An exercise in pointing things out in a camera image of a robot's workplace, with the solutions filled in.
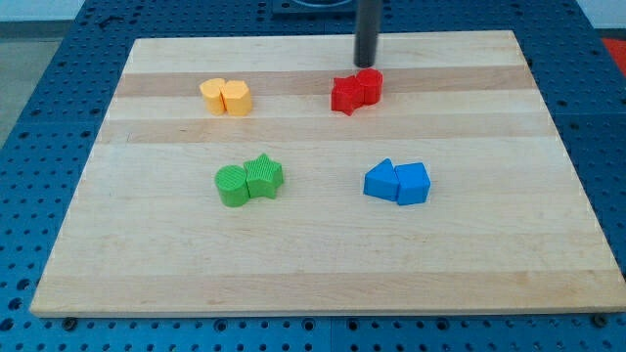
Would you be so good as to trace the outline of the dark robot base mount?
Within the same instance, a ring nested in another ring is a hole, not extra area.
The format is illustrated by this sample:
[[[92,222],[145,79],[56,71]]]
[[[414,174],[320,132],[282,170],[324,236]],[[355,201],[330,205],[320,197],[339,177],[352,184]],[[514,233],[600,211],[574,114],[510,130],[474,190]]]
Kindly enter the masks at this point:
[[[356,0],[270,0],[274,17],[353,15]]]

